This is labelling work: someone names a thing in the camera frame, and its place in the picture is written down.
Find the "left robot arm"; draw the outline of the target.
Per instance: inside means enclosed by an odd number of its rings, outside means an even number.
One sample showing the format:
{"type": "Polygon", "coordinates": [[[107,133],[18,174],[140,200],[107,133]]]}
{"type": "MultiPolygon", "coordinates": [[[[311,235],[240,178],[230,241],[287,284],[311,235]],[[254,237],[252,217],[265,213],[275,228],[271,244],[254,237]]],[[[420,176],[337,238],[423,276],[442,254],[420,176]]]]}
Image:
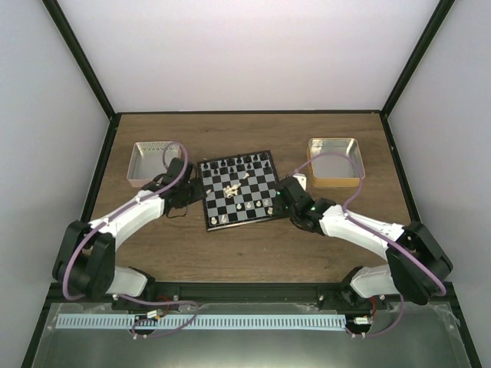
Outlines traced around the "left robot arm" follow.
{"type": "Polygon", "coordinates": [[[151,308],[157,291],[148,285],[150,276],[117,266],[117,250],[142,227],[169,217],[174,209],[187,209],[205,196],[196,166],[187,159],[174,158],[165,173],[145,184],[127,203],[91,222],[72,222],[65,230],[52,271],[64,297],[75,301],[105,294],[126,295],[139,309],[151,308]]]}

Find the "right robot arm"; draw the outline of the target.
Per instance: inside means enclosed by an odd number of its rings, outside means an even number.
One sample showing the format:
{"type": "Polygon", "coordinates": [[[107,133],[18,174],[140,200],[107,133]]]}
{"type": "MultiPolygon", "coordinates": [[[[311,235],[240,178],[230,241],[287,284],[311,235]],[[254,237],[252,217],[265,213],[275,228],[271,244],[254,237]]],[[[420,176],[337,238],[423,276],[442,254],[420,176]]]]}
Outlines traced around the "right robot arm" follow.
{"type": "Polygon", "coordinates": [[[355,268],[344,278],[341,299],[346,307],[357,309],[370,297],[388,294],[425,305],[432,297],[446,294],[443,282],[453,264],[423,223],[380,222],[332,200],[314,200],[305,182],[303,175],[280,180],[275,187],[274,211],[288,216],[296,228],[343,239],[386,262],[355,268]]]}

